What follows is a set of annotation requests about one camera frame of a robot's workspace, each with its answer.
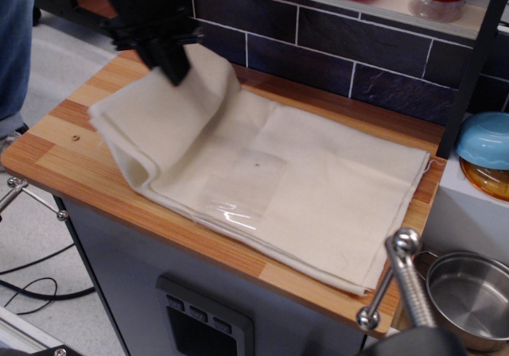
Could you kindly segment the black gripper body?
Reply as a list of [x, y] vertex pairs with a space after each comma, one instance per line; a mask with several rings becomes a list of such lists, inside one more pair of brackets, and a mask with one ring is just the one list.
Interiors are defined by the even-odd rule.
[[116, 16], [106, 20], [103, 28], [118, 49], [147, 45], [151, 41], [188, 45], [203, 40], [198, 22], [173, 12], [170, 0], [108, 0]]

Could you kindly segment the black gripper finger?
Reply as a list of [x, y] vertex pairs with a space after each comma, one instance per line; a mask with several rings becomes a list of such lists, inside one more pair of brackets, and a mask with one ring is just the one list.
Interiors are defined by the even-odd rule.
[[150, 48], [147, 48], [145, 46], [138, 46], [137, 47], [137, 54], [140, 57], [140, 59], [142, 60], [142, 62], [149, 69], [153, 69], [153, 68], [159, 67], [158, 59], [152, 53]]
[[174, 86], [179, 86], [190, 70], [185, 49], [179, 44], [157, 42], [153, 59], [154, 65], [163, 71]]

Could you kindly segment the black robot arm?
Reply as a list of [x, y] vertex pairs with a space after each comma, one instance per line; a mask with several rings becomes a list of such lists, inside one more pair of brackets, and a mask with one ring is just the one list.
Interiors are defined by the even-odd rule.
[[203, 38], [184, 0], [107, 0], [116, 16], [102, 23], [119, 51], [134, 50], [145, 65], [159, 68], [177, 86], [191, 65], [184, 46]]

